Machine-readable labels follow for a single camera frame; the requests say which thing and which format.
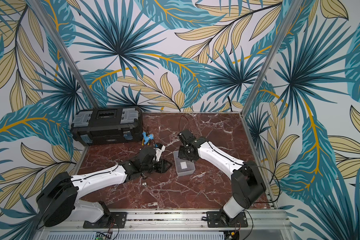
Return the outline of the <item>translucent plastic storage box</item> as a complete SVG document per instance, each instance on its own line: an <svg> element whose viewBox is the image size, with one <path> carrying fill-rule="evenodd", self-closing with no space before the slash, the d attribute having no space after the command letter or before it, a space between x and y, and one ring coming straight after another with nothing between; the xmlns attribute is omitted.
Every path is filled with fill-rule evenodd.
<svg viewBox="0 0 360 240"><path fill-rule="evenodd" d="M174 161L178 177L192 175L195 172L195 164L188 160L179 158L179 151L174 151Z"/></svg>

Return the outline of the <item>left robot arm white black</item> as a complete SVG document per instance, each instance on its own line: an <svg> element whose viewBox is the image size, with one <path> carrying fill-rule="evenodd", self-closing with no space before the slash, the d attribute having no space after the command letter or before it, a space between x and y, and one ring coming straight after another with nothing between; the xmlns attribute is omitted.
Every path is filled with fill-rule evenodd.
<svg viewBox="0 0 360 240"><path fill-rule="evenodd" d="M58 174L37 197L42 226L83 221L85 229L121 227L126 213L113 214L104 202L86 202L81 198L109 186L125 184L146 173L165 173L172 166L172 163L161 159L165 148L162 144L143 148L127 161L89 174Z"/></svg>

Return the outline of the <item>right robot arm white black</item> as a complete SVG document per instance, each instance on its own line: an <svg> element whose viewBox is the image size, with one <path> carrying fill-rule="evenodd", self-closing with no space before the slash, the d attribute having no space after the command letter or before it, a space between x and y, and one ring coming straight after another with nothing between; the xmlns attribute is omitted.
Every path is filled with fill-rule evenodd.
<svg viewBox="0 0 360 240"><path fill-rule="evenodd" d="M232 196L222 207L222 215L232 220L249 209L267 190L259 166L253 161L237 159L204 137L196 138L186 129L178 134L182 143L179 158L191 162L206 160L231 180Z"/></svg>

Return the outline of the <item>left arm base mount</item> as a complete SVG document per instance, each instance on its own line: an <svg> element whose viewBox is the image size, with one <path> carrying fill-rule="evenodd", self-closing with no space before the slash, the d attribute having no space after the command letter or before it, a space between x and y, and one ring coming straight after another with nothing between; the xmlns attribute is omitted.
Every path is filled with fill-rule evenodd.
<svg viewBox="0 0 360 240"><path fill-rule="evenodd" d="M112 229L117 226L123 229L127 220L127 212L111 212L105 202L99 201L103 210L103 215L96 222L84 221L84 229Z"/></svg>

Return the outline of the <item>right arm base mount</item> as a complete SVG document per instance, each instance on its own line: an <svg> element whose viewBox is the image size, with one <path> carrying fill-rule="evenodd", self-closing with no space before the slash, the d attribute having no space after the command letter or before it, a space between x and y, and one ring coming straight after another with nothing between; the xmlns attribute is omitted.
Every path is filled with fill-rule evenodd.
<svg viewBox="0 0 360 240"><path fill-rule="evenodd" d="M248 227L247 217L244 211L236 217L230 218L222 209L219 211L206 212L202 217L208 223L209 228L246 228Z"/></svg>

